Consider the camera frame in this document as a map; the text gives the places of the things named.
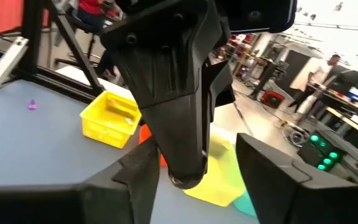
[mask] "orange object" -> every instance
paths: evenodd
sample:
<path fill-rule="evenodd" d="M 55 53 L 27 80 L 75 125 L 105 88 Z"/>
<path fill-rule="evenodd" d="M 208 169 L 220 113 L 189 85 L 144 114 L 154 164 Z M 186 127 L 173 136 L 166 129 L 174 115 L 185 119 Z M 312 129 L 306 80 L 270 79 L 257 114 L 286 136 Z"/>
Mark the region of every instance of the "orange object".
<path fill-rule="evenodd" d="M 151 133 L 149 127 L 147 127 L 147 125 L 144 124 L 142 127 L 140 127 L 139 144 L 146 141 L 151 135 L 152 135 L 152 133 Z M 167 166 L 167 162 L 165 162 L 165 159 L 162 155 L 161 155 L 160 165 Z"/>

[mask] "yellow basket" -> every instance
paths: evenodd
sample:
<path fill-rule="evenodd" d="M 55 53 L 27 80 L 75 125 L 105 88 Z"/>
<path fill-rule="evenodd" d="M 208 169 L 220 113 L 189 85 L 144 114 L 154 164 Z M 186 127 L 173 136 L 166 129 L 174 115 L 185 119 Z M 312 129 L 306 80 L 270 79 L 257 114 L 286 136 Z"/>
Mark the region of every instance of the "yellow basket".
<path fill-rule="evenodd" d="M 185 193 L 200 200 L 226 207 L 240 197 L 245 189 L 232 144 L 211 133 L 208 172 L 195 188 L 185 190 Z"/>
<path fill-rule="evenodd" d="M 122 149 L 142 115 L 135 101 L 104 91 L 80 116 L 86 137 Z"/>

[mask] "table surface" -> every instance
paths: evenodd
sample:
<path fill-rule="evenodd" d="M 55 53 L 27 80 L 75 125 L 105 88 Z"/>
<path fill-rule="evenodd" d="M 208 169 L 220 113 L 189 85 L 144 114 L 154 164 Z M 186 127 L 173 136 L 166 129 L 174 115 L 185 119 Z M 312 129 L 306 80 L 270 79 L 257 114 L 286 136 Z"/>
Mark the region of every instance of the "table surface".
<path fill-rule="evenodd" d="M 31 100 L 38 109 L 28 110 Z M 112 164 L 123 150 L 84 137 L 80 112 L 85 104 L 19 80 L 0 89 L 0 185 L 72 184 Z M 258 223 L 237 211 L 186 196 L 162 168 L 151 223 Z"/>
<path fill-rule="evenodd" d="M 340 112 L 338 112 L 332 108 L 327 108 L 327 111 L 330 112 L 331 114 L 337 116 L 338 118 L 341 118 L 348 125 L 352 126 L 352 128 L 358 130 L 358 124 L 356 122 L 352 121 L 351 119 L 343 116 Z"/>
<path fill-rule="evenodd" d="M 315 87 L 314 85 L 308 83 L 308 86 L 314 88 L 315 90 L 317 90 L 317 87 Z M 351 107 L 353 107 L 354 109 L 357 109 L 358 110 L 358 105 L 355 104 L 355 103 L 352 103 L 349 99 L 349 97 L 347 96 L 343 96 L 343 97 L 340 97 L 338 96 L 338 92 L 335 91 L 335 90 L 331 90 L 331 89 L 328 89 L 327 92 L 325 93 L 327 96 L 335 99 L 335 100 L 338 100 L 339 102 L 345 104 L 345 105 L 349 105 Z"/>

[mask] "purple object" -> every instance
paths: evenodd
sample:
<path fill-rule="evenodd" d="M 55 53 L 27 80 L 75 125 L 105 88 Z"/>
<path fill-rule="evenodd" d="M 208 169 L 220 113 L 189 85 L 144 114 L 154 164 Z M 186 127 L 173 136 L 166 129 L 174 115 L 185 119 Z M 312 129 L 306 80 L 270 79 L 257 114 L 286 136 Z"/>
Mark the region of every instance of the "purple object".
<path fill-rule="evenodd" d="M 36 110 L 37 109 L 37 105 L 35 104 L 35 100 L 31 100 L 31 102 L 29 104 L 29 109 L 30 110 Z"/>

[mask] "metal frame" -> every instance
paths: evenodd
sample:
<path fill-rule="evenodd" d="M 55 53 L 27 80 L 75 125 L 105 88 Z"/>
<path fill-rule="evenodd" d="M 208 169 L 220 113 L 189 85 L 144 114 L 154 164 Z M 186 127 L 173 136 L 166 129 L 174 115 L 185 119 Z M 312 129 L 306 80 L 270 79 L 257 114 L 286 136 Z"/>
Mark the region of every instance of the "metal frame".
<path fill-rule="evenodd" d="M 11 74 L 14 67 L 19 63 L 23 57 L 25 50 L 27 49 L 27 43 L 29 40 L 18 37 L 0 59 L 0 86 L 6 77 Z"/>
<path fill-rule="evenodd" d="M 58 26 L 59 31 L 62 33 L 62 36 L 80 64 L 91 86 L 38 66 L 39 46 L 45 8 L 49 10 L 51 19 L 54 20 Z M 46 86 L 51 90 L 84 103 L 92 102 L 104 90 L 91 64 L 86 56 L 83 55 L 80 46 L 75 40 L 74 33 L 70 28 L 64 11 L 56 6 L 52 0 L 25 0 L 21 31 L 22 37 L 29 40 L 27 44 L 28 49 L 18 66 L 12 71 L 13 75 Z M 0 50 L 0 59 L 4 54 L 5 52 Z"/>

